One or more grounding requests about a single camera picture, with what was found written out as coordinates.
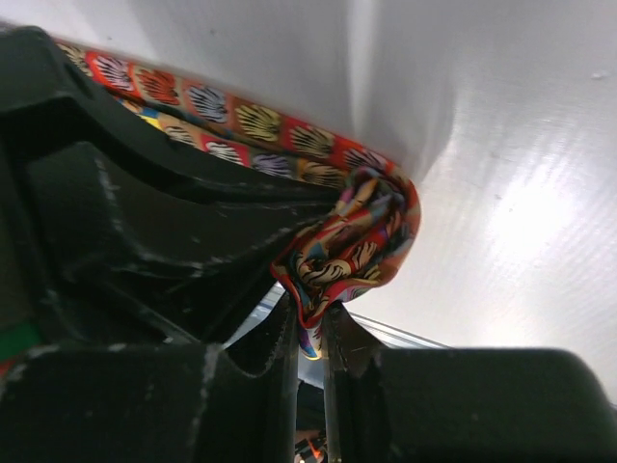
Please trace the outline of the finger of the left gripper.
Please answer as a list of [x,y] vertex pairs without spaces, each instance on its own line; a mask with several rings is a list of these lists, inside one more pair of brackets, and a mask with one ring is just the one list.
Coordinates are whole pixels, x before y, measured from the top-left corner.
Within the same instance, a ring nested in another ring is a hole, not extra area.
[[172,140],[41,29],[1,36],[1,217],[46,340],[223,342],[336,197]]

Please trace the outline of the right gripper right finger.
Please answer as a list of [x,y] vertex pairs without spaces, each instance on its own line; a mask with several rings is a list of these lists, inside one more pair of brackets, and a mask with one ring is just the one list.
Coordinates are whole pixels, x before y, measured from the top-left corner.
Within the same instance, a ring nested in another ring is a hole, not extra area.
[[322,321],[333,462],[612,462],[616,416],[570,352],[392,348],[341,306]]

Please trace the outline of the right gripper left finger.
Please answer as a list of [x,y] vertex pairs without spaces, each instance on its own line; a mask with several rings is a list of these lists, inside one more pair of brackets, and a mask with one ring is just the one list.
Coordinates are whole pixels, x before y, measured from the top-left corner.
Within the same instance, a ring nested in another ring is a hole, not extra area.
[[296,309],[230,346],[30,350],[1,382],[5,462],[290,462]]

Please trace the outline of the colourful patterned tie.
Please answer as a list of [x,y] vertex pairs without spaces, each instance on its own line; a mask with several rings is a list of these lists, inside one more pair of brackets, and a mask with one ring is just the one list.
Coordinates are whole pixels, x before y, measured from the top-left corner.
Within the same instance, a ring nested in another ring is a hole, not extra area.
[[327,217],[271,266],[298,308],[303,354],[322,356],[326,310],[388,283],[416,238],[420,203],[392,161],[359,143],[202,82],[63,43],[70,61],[172,139],[263,174],[332,187]]

